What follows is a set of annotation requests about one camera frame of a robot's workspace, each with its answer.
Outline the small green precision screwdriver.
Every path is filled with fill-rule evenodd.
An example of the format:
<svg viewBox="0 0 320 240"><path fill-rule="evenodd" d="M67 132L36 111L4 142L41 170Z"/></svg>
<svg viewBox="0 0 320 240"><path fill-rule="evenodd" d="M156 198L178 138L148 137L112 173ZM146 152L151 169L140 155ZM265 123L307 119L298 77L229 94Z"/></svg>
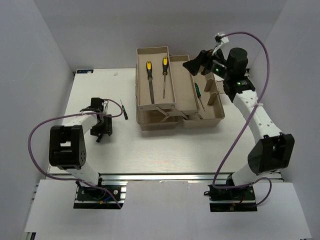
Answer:
<svg viewBox="0 0 320 240"><path fill-rule="evenodd" d="M103 136L104 136L104 134L100 134L98 136L98 138L96 139L96 142L99 143L102 140Z"/></svg>

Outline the black handled awl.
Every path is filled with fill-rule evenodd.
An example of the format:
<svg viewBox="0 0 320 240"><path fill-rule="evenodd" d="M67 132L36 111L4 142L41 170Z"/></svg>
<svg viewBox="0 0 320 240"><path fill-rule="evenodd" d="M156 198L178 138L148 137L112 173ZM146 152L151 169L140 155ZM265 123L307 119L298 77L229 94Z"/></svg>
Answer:
<svg viewBox="0 0 320 240"><path fill-rule="evenodd" d="M162 75L163 75L163 98L165 98L166 92L166 76L168 75L168 57L165 56L162 59Z"/></svg>

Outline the green screwdriver long shaft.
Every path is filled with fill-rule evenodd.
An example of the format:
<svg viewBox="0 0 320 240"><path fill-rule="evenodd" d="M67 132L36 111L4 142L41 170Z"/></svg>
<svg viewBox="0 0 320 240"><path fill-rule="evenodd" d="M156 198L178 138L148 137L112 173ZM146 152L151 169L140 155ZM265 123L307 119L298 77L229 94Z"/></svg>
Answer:
<svg viewBox="0 0 320 240"><path fill-rule="evenodd" d="M199 86L198 86L198 84L197 84L196 82L194 83L194 87L195 87L195 91L196 91L197 98L199 99L200 104L201 104L203 110L206 111L206 110L205 110L205 107L204 107L204 104L203 104L203 102L202 102L202 95L201 95Z"/></svg>

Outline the beige plastic toolbox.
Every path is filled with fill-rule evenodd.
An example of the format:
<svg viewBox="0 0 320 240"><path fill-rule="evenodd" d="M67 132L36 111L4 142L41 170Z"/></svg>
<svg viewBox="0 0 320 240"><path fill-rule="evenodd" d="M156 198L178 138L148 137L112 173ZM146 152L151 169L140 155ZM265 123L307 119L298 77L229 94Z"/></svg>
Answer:
<svg viewBox="0 0 320 240"><path fill-rule="evenodd" d="M136 121L142 131L170 130L179 123L186 129L209 128L217 126L225 118L215 76L212 73L192 76L183 67L183 63L190 59L188 55L171 56L166 46L138 48L136 54ZM165 98L163 57L168 58ZM154 104L150 98L147 61L152 63ZM205 111L197 98L195 83Z"/></svg>

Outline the yellow black handled file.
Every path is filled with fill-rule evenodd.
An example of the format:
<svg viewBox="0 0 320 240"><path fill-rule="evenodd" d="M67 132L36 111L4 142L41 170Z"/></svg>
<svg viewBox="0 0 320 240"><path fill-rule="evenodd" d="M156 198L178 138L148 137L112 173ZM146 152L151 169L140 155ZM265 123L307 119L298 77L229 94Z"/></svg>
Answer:
<svg viewBox="0 0 320 240"><path fill-rule="evenodd" d="M150 101L152 104L155 103L155 98L154 98L154 89L153 89L153 75L152 75L152 62L148 60L146 62L146 71L147 71L147 79L148 79L148 84L149 84L149 93L150 93Z"/></svg>

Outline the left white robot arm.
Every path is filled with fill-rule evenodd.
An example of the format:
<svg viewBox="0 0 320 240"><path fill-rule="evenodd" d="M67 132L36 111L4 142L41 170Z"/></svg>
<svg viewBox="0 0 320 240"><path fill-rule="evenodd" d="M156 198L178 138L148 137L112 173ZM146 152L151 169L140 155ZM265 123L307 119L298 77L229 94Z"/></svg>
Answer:
<svg viewBox="0 0 320 240"><path fill-rule="evenodd" d="M96 200L105 196L106 187L99 183L100 174L86 161L85 134L89 132L97 137L97 143L105 135L112 135L112 119L106 114L104 102L99 97L92 98L90 106L82 109L80 116L64 125L51 127L49 139L50 165L89 183L88 193Z"/></svg>

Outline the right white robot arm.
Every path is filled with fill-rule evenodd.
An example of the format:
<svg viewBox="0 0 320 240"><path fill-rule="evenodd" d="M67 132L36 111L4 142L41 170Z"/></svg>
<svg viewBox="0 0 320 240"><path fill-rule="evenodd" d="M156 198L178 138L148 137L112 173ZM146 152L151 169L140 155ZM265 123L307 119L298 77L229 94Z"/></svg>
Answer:
<svg viewBox="0 0 320 240"><path fill-rule="evenodd" d="M183 63L193 76L213 73L223 79L223 90L238 108L254 137L255 146L247 156L247 163L230 175L226 195L236 200L244 193L244 185L254 183L262 176L288 167L295 139L283 133L271 120L258 101L256 89L246 76L248 53L234 47L228 57L219 49L202 50L199 55Z"/></svg>

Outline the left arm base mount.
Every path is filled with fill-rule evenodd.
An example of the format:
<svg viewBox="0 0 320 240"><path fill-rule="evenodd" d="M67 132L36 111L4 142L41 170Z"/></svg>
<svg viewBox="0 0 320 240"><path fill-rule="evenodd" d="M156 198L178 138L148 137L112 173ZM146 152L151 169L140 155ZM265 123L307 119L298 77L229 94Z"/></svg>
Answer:
<svg viewBox="0 0 320 240"><path fill-rule="evenodd" d="M127 182L103 181L101 188L107 189L122 207L127 192ZM82 210L120 210L113 197L103 189L96 189L77 183L74 209Z"/></svg>

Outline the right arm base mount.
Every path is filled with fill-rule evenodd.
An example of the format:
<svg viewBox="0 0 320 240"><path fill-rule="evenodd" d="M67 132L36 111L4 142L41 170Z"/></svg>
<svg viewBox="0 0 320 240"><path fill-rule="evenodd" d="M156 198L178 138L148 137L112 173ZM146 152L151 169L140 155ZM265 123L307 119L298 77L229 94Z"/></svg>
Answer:
<svg viewBox="0 0 320 240"><path fill-rule="evenodd" d="M217 189L208 185L203 193L209 198L212 213L257 212L256 196L252 186L234 189Z"/></svg>

